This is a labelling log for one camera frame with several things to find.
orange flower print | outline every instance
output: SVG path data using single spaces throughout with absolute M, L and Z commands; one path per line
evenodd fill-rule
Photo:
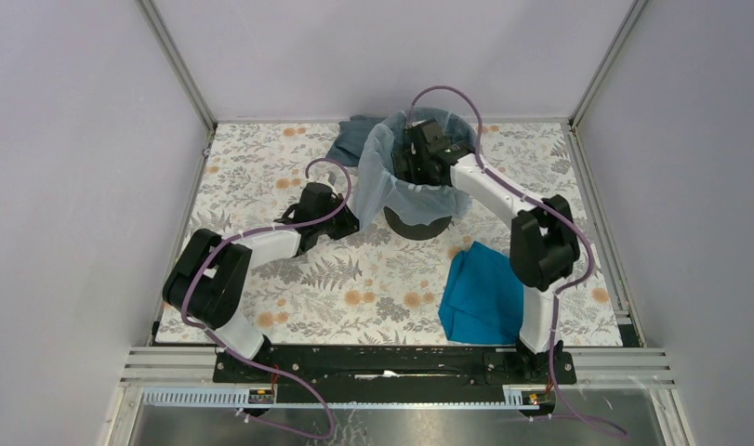
M 355 290 L 349 290 L 344 295 L 344 302 L 347 303 L 347 305 L 356 306 L 360 303 L 360 292 Z
M 461 246 L 451 246 L 450 248 L 448 248 L 448 258 L 453 260 L 453 257 L 455 257 L 461 251 Z
M 270 328 L 272 327 L 272 313 L 269 311 L 265 313 L 261 313 L 256 318 L 256 325 L 258 325 L 261 328 Z
M 408 308 L 418 308 L 420 307 L 420 295 L 417 293 L 407 293 L 403 297 L 403 304 L 406 305 Z
M 593 300 L 599 304 L 605 304 L 609 302 L 609 293 L 603 288 L 596 288 L 593 290 Z

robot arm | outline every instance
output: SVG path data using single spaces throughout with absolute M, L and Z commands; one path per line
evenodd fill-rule
M 507 177 L 502 176 L 502 179 L 517 190 L 524 190 Z M 524 285 L 524 314 L 519 338 L 532 353 L 546 351 L 549 349 L 554 305 L 549 285 L 573 272 L 574 261 L 579 257 L 575 235 L 556 218 L 545 216 L 546 213 L 484 174 L 476 164 L 474 154 L 462 157 L 451 167 L 451 181 L 455 188 L 484 204 L 511 227 L 510 264 Z M 560 195 L 548 200 L 533 198 L 571 218 L 568 202 Z
M 324 183 L 309 183 L 277 223 L 290 224 L 315 220 L 330 214 L 343 197 Z M 300 256 L 316 245 L 321 235 L 333 240 L 346 237 L 360 228 L 357 218 L 344 207 L 333 218 L 298 230 L 281 229 L 253 234 L 225 246 L 205 271 L 188 306 L 188 314 L 201 321 L 227 346 L 252 359 L 265 336 L 240 310 L 240 297 L 250 269 L 273 260 Z M 163 288 L 163 299 L 174 308 L 182 307 L 193 276 L 209 253 L 222 242 L 211 230 L 197 230 L 182 251 Z

cable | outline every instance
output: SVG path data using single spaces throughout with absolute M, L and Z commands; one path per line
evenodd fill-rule
M 220 339 L 218 337 L 218 335 L 215 334 L 214 331 L 212 331 L 212 330 L 209 329 L 209 327 L 207 327 L 203 323 L 191 321 L 191 319 L 188 317 L 188 306 L 191 303 L 191 297 L 193 296 L 193 291 L 195 291 L 196 286 L 198 286 L 199 281 L 202 279 L 202 276 L 204 276 L 204 273 L 205 273 L 206 269 L 209 268 L 209 265 L 212 263 L 213 259 L 215 259 L 215 257 L 218 255 L 218 253 L 224 247 L 226 247 L 229 243 L 233 243 L 233 242 L 236 242 L 236 241 L 238 241 L 240 239 L 243 239 L 245 237 L 250 237 L 251 235 L 260 234 L 262 232 L 271 232 L 271 231 L 274 231 L 274 230 L 295 230 L 295 229 L 298 229 L 298 228 L 305 228 L 305 227 L 308 227 L 308 226 L 313 226 L 313 225 L 315 225 L 317 223 L 322 223 L 323 221 L 329 220 L 330 218 L 332 218 L 333 216 L 335 216 L 338 212 L 340 212 L 344 208 L 344 206 L 347 205 L 347 201 L 350 198 L 351 190 L 352 190 L 351 178 L 350 178 L 349 172 L 347 172 L 347 169 L 344 168 L 344 166 L 341 165 L 341 163 L 339 163 L 338 161 L 332 160 L 330 158 L 317 158 L 317 159 L 311 161 L 310 163 L 308 163 L 308 165 L 305 166 L 305 178 L 308 179 L 308 177 L 309 177 L 309 169 L 311 169 L 311 166 L 314 165 L 314 164 L 316 164 L 316 163 L 319 163 L 321 161 L 337 165 L 341 169 L 341 171 L 343 171 L 344 177 L 346 177 L 346 179 L 347 179 L 347 194 L 346 194 L 346 197 L 344 197 L 344 199 L 341 202 L 341 204 L 339 204 L 338 207 L 333 212 L 331 212 L 330 214 L 327 214 L 326 216 L 323 216 L 323 217 L 320 217 L 320 218 L 316 218 L 315 220 L 305 221 L 305 222 L 302 222 L 302 223 L 293 223 L 291 225 L 282 225 L 282 226 L 277 226 L 277 227 L 268 226 L 268 227 L 264 227 L 264 228 L 257 228 L 257 229 L 254 229 L 254 230 L 247 230 L 247 231 L 243 232 L 242 234 L 234 234 L 231 237 L 224 239 L 223 241 L 221 241 L 218 244 L 218 246 L 215 247 L 215 249 L 212 250 L 212 252 L 209 254 L 209 256 L 202 263 L 202 266 L 199 268 L 199 270 L 196 271 L 196 274 L 195 274 L 195 276 L 193 276 L 193 280 L 191 281 L 191 285 L 188 287 L 188 291 L 185 293 L 185 297 L 182 300 L 182 308 L 179 311 L 179 314 L 181 315 L 183 322 L 185 322 L 187 325 L 190 325 L 191 327 L 195 327 L 195 328 L 199 328 L 201 330 L 204 330 L 205 334 L 207 336 L 209 336 L 209 338 L 212 339 L 213 342 L 215 342 L 216 344 L 218 344 L 219 347 L 223 348 L 226 352 L 228 352 L 230 355 L 232 355 L 238 361 L 241 361 L 242 363 L 244 363 L 246 365 L 249 365 L 249 366 L 254 367 L 256 369 L 263 370 L 263 371 L 271 373 L 271 374 L 278 374 L 280 376 L 285 376 L 285 377 L 287 377 L 287 378 L 289 378 L 289 379 L 291 379 L 291 380 L 299 383 L 303 387 L 305 387 L 313 395 L 313 397 L 315 399 L 317 399 L 319 402 L 321 402 L 322 403 L 322 407 L 324 407 L 324 412 L 326 413 L 327 419 L 329 420 L 329 423 L 330 423 L 330 429 L 327 431 L 326 434 L 313 434 L 313 433 L 306 432 L 306 431 L 303 431 L 303 430 L 295 429 L 295 428 L 293 428 L 291 426 L 282 425 L 280 423 L 274 423 L 273 421 L 270 421 L 270 420 L 263 420 L 263 419 L 258 418 L 258 417 L 252 417 L 251 418 L 249 415 L 245 416 L 245 421 L 246 422 L 248 420 L 250 420 L 250 419 L 253 419 L 255 422 L 261 423 L 262 425 L 277 427 L 279 429 L 285 430 L 287 432 L 291 432 L 293 434 L 298 434 L 298 435 L 301 435 L 301 436 L 309 438 L 309 439 L 329 439 L 329 438 L 333 437 L 333 435 L 336 433 L 336 427 L 337 427 L 336 418 L 333 415 L 333 412 L 330 410 L 330 407 L 327 405 L 327 401 L 325 401 L 324 398 L 322 398 L 322 395 L 320 395 L 319 392 L 317 392 L 315 388 L 313 388 L 310 384 L 308 384 L 306 381 L 304 381 L 299 376 L 297 376 L 295 374 L 291 374 L 289 372 L 285 372 L 283 370 L 274 369 L 274 368 L 272 368 L 270 366 L 267 366 L 267 365 L 259 364 L 258 362 L 255 362 L 255 361 L 251 361 L 250 359 L 248 359 L 245 356 L 241 355 L 239 352 L 237 352 L 234 349 L 230 348 L 228 345 L 226 345 L 226 342 L 223 341 L 222 339 Z
M 481 133 L 482 133 L 481 129 L 483 127 L 483 119 L 481 119 L 481 114 L 478 111 L 478 108 L 475 107 L 475 104 L 472 103 L 472 100 L 470 100 L 470 98 L 468 98 L 467 95 L 464 94 L 464 92 L 462 92 L 461 90 L 458 90 L 448 85 L 435 85 L 435 86 L 430 86 L 429 88 L 426 88 L 425 90 L 418 93 L 417 96 L 415 96 L 415 98 L 412 100 L 409 113 L 407 113 L 408 121 L 411 118 L 412 110 L 415 108 L 415 104 L 420 99 L 420 97 L 434 90 L 448 90 L 448 91 L 452 91 L 456 93 L 470 105 L 470 107 L 472 108 L 472 111 L 475 113 L 475 118 L 478 121 L 478 135 L 475 138 L 475 160 L 478 163 L 478 166 L 483 170 L 483 172 L 487 176 L 489 176 L 491 179 L 493 179 L 497 184 L 502 186 L 505 190 L 527 201 L 529 204 L 532 204 L 534 206 L 537 206 L 543 209 L 548 214 L 560 220 L 565 226 L 567 226 L 570 230 L 572 230 L 574 234 L 576 234 L 576 237 L 585 246 L 585 251 L 588 253 L 588 268 L 585 271 L 585 273 L 582 274 L 582 277 L 561 285 L 560 287 L 555 289 L 553 292 L 554 302 L 552 304 L 551 329 L 549 330 L 549 378 L 551 378 L 551 383 L 552 383 L 552 386 L 554 387 L 554 391 L 557 394 L 557 398 L 560 401 L 562 401 L 562 403 L 565 405 L 565 407 L 568 408 L 569 411 L 571 411 L 571 414 L 570 415 L 568 414 L 553 415 L 551 419 L 578 419 L 579 421 L 581 421 L 582 423 L 584 423 L 591 429 L 595 430 L 596 432 L 601 432 L 604 435 L 607 435 L 616 439 L 628 439 L 628 431 L 622 426 L 618 425 L 617 423 L 614 423 L 605 418 L 601 418 L 599 416 L 583 415 L 579 413 L 576 409 L 574 409 L 572 404 L 562 394 L 560 390 L 560 385 L 557 382 L 557 375 L 554 372 L 554 337 L 555 337 L 555 332 L 557 330 L 557 322 L 558 322 L 558 319 L 560 318 L 560 293 L 564 290 L 567 290 L 568 288 L 577 286 L 580 283 L 586 281 L 590 277 L 590 275 L 593 273 L 593 270 L 595 269 L 595 260 L 593 256 L 593 250 L 590 247 L 590 242 L 588 241 L 587 236 L 585 236 L 584 232 L 582 232 L 579 228 L 576 227 L 574 222 L 572 222 L 565 216 L 561 215 L 559 212 L 555 211 L 551 207 L 547 206 L 543 202 L 540 202 L 532 197 L 526 196 L 520 190 L 514 188 L 508 182 L 503 180 L 502 177 L 500 177 L 500 175 L 498 175 L 497 173 L 485 167 L 483 163 L 483 158 L 481 157 Z M 598 427 L 595 425 L 596 423 L 608 425 L 614 428 L 617 432 Z

black base bracket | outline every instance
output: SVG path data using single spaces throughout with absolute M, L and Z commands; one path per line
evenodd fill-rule
M 557 353 L 560 384 L 575 384 L 571 355 Z M 526 353 L 489 347 L 272 345 L 255 361 L 296 374 L 329 402 L 460 403 L 505 400 L 503 385 L 546 386 L 548 373 L 526 370 Z M 270 383 L 271 374 L 219 353 L 215 383 Z M 296 382 L 278 377 L 276 402 L 315 402 Z

table surface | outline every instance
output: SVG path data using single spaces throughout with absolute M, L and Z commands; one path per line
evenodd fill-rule
M 560 193 L 577 226 L 593 234 L 559 124 L 492 124 L 483 132 L 492 165 L 533 192 Z M 219 125 L 186 242 L 200 228 L 231 235 L 269 225 L 298 201 L 305 165 L 324 156 L 337 133 L 337 124 Z M 311 174 L 336 170 L 317 164 Z M 351 173 L 356 187 L 357 169 Z M 303 256 L 249 271 L 241 308 L 273 343 L 446 345 L 437 311 L 451 259 L 476 241 L 507 254 L 509 236 L 479 203 L 425 242 L 398 236 L 379 214 L 355 235 L 324 238 Z M 582 255 L 575 276 L 585 265 Z M 558 333 L 566 344 L 622 345 L 598 255 L 596 266 L 592 278 L 562 295 Z M 155 341 L 209 342 L 168 305 Z

